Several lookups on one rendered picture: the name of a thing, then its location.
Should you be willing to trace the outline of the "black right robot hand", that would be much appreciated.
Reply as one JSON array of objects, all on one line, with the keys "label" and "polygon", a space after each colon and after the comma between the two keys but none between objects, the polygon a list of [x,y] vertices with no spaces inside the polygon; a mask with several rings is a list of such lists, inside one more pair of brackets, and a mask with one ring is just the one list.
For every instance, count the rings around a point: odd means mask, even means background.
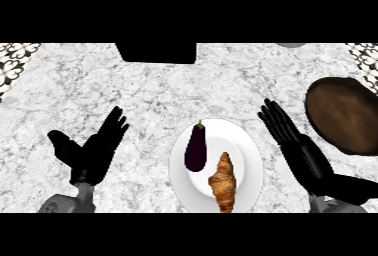
[{"label": "black right robot hand", "polygon": [[352,205],[378,199],[378,183],[333,172],[326,156],[302,134],[274,101],[264,99],[256,113],[279,145],[292,175],[312,196],[327,196]]}]

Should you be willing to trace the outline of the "dark brown pan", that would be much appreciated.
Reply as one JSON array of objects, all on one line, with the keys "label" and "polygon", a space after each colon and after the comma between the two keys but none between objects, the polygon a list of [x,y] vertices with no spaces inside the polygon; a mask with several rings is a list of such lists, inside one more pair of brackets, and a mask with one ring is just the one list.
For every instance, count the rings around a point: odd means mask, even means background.
[{"label": "dark brown pan", "polygon": [[342,153],[378,156],[378,96],[354,78],[317,79],[304,107],[314,131]]}]

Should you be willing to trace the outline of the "white oval plate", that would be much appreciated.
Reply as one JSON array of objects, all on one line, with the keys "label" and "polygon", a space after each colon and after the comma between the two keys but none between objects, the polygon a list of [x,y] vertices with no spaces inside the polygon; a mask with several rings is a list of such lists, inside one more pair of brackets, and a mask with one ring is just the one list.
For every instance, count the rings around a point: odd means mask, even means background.
[{"label": "white oval plate", "polygon": [[233,213],[248,212],[262,187],[262,161],[258,147],[246,131],[230,121],[205,119],[206,164],[199,172],[184,165],[184,151],[191,135],[190,125],[181,132],[171,150],[169,179],[177,198],[190,212],[218,213],[219,208],[208,185],[217,171],[221,153],[225,152],[233,165],[236,194]]}]

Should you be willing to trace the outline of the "dark purple eggplant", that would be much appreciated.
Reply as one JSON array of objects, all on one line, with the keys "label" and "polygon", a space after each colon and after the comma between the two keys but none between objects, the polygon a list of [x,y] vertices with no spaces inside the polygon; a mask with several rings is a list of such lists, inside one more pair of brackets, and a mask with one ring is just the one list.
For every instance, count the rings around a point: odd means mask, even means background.
[{"label": "dark purple eggplant", "polygon": [[206,163],[205,126],[197,122],[191,128],[191,134],[184,151],[184,166],[191,172],[199,172]]}]

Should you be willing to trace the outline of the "golden brown croissant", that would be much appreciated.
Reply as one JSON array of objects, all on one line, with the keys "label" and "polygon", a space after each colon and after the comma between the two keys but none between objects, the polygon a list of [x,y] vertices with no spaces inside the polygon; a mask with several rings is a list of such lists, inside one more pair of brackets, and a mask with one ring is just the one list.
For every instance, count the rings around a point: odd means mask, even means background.
[{"label": "golden brown croissant", "polygon": [[221,153],[217,171],[208,178],[208,185],[212,190],[219,212],[230,213],[234,205],[236,177],[227,152]]}]

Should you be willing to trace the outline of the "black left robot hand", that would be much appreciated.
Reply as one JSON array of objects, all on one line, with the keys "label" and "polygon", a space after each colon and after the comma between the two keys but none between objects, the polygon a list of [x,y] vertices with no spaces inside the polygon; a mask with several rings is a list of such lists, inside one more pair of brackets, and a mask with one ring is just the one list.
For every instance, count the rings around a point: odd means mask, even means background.
[{"label": "black left robot hand", "polygon": [[51,130],[47,137],[54,148],[54,156],[70,168],[69,183],[87,183],[95,186],[104,176],[115,150],[129,124],[122,109],[115,106],[106,116],[98,131],[88,137],[82,146],[59,130]]}]

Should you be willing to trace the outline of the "black and white patterned tile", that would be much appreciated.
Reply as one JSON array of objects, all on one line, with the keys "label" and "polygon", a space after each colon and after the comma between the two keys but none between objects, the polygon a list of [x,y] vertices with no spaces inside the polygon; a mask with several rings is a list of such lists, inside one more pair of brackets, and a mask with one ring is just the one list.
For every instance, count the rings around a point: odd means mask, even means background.
[{"label": "black and white patterned tile", "polygon": [[378,43],[346,43],[346,47],[367,86],[378,90]]},{"label": "black and white patterned tile", "polygon": [[0,43],[0,101],[39,46],[39,43]]}]

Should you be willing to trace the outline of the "black box appliance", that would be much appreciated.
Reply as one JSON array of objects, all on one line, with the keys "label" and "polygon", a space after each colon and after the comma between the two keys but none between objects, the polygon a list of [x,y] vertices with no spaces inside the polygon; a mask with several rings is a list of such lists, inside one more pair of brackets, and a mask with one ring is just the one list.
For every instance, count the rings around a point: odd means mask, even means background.
[{"label": "black box appliance", "polygon": [[119,55],[126,62],[193,64],[194,43],[116,43]]}]

